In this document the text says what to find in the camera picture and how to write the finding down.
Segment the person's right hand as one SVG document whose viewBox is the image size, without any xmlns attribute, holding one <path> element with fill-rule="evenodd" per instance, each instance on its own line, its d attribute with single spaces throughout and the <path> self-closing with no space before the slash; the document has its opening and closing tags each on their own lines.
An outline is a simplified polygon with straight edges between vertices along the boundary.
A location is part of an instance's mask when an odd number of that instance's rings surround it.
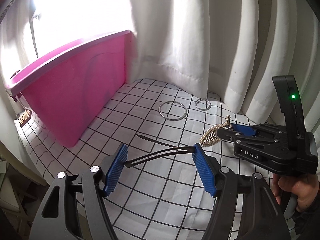
<svg viewBox="0 0 320 240">
<path fill-rule="evenodd" d="M 280 204 L 280 191 L 291 192 L 297 196 L 297 211 L 305 211 L 315 200 L 319 191 L 319 181 L 316 174 L 308 174 L 304 178 L 295 178 L 273 174 L 272 192 Z"/>
</svg>

